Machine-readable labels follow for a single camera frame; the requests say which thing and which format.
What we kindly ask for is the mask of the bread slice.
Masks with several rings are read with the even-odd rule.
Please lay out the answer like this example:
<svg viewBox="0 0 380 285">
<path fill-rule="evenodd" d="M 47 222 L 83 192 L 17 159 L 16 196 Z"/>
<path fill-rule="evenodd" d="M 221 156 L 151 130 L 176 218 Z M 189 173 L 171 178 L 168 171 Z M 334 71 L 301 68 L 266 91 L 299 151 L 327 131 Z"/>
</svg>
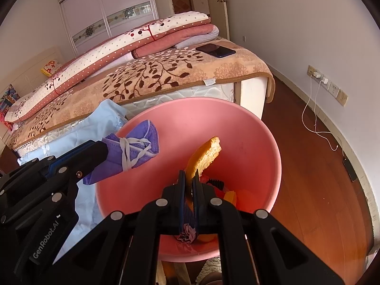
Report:
<svg viewBox="0 0 380 285">
<path fill-rule="evenodd" d="M 185 168 L 186 183 L 189 187 L 191 186 L 195 172 L 198 171 L 199 176 L 201 176 L 203 171 L 218 157 L 221 150 L 220 138 L 218 136 L 210 138 L 198 147 L 190 157 Z"/>
</svg>

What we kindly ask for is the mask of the pink plastic bucket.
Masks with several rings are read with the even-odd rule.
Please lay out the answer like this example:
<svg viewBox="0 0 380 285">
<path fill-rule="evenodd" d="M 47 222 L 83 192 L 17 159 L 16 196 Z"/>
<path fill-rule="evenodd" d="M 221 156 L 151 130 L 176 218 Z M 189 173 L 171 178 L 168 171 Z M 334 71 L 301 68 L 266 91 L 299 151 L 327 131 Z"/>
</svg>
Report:
<svg viewBox="0 0 380 285">
<path fill-rule="evenodd" d="M 221 255 L 251 259 L 242 212 L 273 207 L 281 180 L 277 143 L 243 107 L 203 97 L 167 102 L 128 122 L 119 147 L 131 151 L 132 130 L 152 123 L 159 152 L 97 183 L 102 213 L 123 212 L 127 264 L 195 261 Z"/>
</svg>

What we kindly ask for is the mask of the black smartphone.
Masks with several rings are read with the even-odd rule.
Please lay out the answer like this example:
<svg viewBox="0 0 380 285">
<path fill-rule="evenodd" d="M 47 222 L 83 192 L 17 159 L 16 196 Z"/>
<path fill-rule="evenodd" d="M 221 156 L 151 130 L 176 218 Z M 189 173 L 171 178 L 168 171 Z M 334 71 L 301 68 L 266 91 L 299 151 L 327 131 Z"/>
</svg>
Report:
<svg viewBox="0 0 380 285">
<path fill-rule="evenodd" d="M 196 50 L 216 58 L 224 58 L 236 53 L 235 50 L 211 43 L 196 47 Z"/>
</svg>

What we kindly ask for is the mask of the colourful pillow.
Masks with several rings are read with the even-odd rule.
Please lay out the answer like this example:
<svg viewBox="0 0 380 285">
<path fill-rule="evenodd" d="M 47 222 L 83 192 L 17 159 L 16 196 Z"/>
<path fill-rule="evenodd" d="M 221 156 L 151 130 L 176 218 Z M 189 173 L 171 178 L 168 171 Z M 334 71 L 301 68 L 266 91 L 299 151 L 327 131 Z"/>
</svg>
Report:
<svg viewBox="0 0 380 285">
<path fill-rule="evenodd" d="M 8 88 L 6 89 L 5 93 L 3 96 L 1 96 L 0 99 L 0 114 L 1 114 L 1 123 L 9 130 L 11 131 L 13 128 L 13 123 L 12 122 L 7 122 L 5 120 L 5 116 L 8 113 L 8 110 L 10 107 L 20 99 L 19 94 L 17 91 L 14 89 L 13 85 L 9 85 Z"/>
</svg>

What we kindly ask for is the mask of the yellow red pillow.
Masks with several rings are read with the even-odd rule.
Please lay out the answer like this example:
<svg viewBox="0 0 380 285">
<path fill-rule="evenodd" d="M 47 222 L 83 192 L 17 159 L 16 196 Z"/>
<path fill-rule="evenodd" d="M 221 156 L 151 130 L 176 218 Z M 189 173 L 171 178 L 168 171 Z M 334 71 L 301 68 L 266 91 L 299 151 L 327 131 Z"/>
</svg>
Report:
<svg viewBox="0 0 380 285">
<path fill-rule="evenodd" d="M 46 75 L 47 77 L 51 77 L 52 75 L 57 73 L 61 67 L 62 67 L 62 64 L 57 59 L 53 59 L 47 62 L 41 68 L 41 73 Z"/>
</svg>

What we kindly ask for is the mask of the pink folded blanket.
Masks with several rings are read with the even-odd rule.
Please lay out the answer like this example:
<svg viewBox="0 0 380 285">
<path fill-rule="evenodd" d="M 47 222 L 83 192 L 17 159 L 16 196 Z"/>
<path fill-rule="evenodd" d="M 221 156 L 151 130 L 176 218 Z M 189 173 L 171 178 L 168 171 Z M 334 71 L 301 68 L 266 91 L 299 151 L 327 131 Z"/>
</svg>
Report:
<svg viewBox="0 0 380 285">
<path fill-rule="evenodd" d="M 206 43 L 214 40 L 219 35 L 219 29 L 213 24 L 203 24 L 200 26 L 192 26 L 184 28 L 168 34 L 152 43 L 143 45 L 131 52 L 133 59 L 138 59 L 161 52 L 171 47 L 176 49 L 183 49 L 185 47 Z"/>
</svg>

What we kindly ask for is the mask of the wall socket strip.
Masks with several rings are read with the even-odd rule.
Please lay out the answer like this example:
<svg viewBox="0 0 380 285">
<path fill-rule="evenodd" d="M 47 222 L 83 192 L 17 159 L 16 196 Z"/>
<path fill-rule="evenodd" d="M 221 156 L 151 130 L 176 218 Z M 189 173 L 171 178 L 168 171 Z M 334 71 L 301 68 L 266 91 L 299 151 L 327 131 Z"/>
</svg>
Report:
<svg viewBox="0 0 380 285">
<path fill-rule="evenodd" d="M 326 89 L 343 107 L 346 106 L 348 95 L 338 85 L 311 65 L 307 68 L 307 74 L 312 80 L 316 81 L 320 87 Z"/>
</svg>

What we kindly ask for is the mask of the cream room door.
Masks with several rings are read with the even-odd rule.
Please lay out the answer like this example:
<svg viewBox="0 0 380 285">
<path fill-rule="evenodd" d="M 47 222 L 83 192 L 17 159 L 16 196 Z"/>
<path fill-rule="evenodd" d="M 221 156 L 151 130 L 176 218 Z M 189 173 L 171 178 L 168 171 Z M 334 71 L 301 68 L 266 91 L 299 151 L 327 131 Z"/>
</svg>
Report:
<svg viewBox="0 0 380 285">
<path fill-rule="evenodd" d="M 226 0 L 208 0 L 211 23 L 218 27 L 219 35 L 230 39 Z"/>
</svg>

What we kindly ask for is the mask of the purple face mask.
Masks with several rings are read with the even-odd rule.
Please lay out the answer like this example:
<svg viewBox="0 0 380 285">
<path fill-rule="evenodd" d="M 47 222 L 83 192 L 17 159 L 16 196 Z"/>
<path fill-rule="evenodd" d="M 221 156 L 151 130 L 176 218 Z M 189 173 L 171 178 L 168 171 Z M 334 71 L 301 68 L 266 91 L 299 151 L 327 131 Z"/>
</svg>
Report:
<svg viewBox="0 0 380 285">
<path fill-rule="evenodd" d="M 85 185 L 141 166 L 160 152 L 158 131 L 150 120 L 139 123 L 125 137 L 109 134 L 102 138 L 102 142 L 107 145 L 108 155 L 104 162 L 83 178 Z"/>
</svg>

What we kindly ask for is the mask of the white sliding wardrobe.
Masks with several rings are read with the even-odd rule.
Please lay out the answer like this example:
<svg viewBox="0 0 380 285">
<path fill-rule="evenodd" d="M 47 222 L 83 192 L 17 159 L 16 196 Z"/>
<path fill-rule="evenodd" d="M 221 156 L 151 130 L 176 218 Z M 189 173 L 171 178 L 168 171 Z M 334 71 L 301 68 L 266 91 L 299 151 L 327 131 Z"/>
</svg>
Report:
<svg viewBox="0 0 380 285">
<path fill-rule="evenodd" d="M 58 0 L 74 55 L 158 17 L 155 0 Z"/>
</svg>

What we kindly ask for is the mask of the white quilted mattress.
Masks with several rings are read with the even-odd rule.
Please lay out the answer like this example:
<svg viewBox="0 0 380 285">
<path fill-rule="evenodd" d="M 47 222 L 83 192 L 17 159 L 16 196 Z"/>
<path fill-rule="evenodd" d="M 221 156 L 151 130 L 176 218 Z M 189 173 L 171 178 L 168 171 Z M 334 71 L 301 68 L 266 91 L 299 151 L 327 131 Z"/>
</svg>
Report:
<svg viewBox="0 0 380 285">
<path fill-rule="evenodd" d="M 245 107 L 245 109 L 254 113 L 258 118 L 261 118 L 265 104 L 267 84 L 268 79 L 266 77 L 259 76 L 244 80 L 243 82 L 198 85 L 167 94 L 152 96 L 144 100 L 138 100 L 136 102 L 126 104 L 123 107 L 127 110 L 126 118 L 130 120 L 139 113 L 163 102 L 194 96 L 204 96 L 234 102 L 242 107 Z M 14 151 L 20 158 L 22 158 L 25 154 L 47 145 L 48 143 L 63 136 L 63 134 L 69 132 L 81 122 L 82 120 L 67 123 L 66 125 L 52 130 L 37 139 L 21 145 L 21 147 L 15 148 Z"/>
</svg>

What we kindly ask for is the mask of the orange peel piece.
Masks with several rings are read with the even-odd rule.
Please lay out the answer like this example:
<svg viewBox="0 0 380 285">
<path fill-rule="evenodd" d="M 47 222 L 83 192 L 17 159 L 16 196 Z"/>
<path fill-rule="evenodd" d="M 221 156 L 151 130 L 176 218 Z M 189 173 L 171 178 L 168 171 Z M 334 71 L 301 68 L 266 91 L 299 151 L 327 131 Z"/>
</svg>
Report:
<svg viewBox="0 0 380 285">
<path fill-rule="evenodd" d="M 209 178 L 208 176 L 202 176 L 200 178 L 200 182 L 210 185 L 214 189 L 215 196 L 222 200 L 228 201 L 236 207 L 237 204 L 237 195 L 233 190 L 229 190 L 225 183 L 221 180 L 214 180 Z"/>
</svg>

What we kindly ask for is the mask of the brown leaf-pattern blanket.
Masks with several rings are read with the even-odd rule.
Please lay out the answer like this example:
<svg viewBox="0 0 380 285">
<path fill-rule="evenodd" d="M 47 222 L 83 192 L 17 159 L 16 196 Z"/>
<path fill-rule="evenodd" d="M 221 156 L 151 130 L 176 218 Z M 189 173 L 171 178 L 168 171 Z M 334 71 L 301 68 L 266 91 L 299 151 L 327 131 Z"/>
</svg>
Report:
<svg viewBox="0 0 380 285">
<path fill-rule="evenodd" d="M 216 58 L 194 46 L 171 48 L 127 62 L 76 84 L 43 106 L 8 138 L 10 149 L 17 149 L 49 131 L 88 116 L 106 99 L 124 105 L 184 88 L 200 86 L 214 79 L 218 84 L 244 81 L 259 76 L 268 79 L 265 101 L 273 99 L 276 84 L 269 67 L 246 48 L 226 39 L 216 45 L 230 48 L 233 55 Z"/>
</svg>

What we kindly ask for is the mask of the light blue cloth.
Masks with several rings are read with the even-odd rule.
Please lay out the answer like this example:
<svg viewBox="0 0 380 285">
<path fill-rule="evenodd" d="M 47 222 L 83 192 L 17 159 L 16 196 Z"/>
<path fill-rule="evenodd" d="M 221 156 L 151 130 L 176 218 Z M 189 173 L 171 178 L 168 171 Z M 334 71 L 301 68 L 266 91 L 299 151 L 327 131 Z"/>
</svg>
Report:
<svg viewBox="0 0 380 285">
<path fill-rule="evenodd" d="M 111 133 L 116 133 L 127 122 L 126 114 L 126 108 L 111 100 L 105 100 L 89 117 L 50 143 L 32 152 L 25 153 L 17 162 L 19 165 L 23 165 L 34 158 L 40 160 L 47 156 L 58 158 L 84 142 L 101 140 Z M 60 259 L 103 219 L 95 196 L 95 186 L 84 185 L 82 181 L 78 183 L 78 186 L 79 192 L 75 199 L 75 211 L 79 215 L 79 220 L 56 259 Z"/>
</svg>

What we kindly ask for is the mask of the cream wooden headboard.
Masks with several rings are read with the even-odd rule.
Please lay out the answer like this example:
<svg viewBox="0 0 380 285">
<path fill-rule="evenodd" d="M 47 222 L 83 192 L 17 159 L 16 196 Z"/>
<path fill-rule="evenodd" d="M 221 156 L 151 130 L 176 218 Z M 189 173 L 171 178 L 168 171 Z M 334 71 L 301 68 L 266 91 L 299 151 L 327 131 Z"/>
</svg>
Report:
<svg viewBox="0 0 380 285">
<path fill-rule="evenodd" d="M 64 62 L 61 51 L 57 46 L 48 48 L 28 59 L 20 66 L 1 79 L 1 96 L 11 84 L 19 96 L 25 96 L 44 83 L 48 76 L 41 69 L 51 60 Z"/>
</svg>

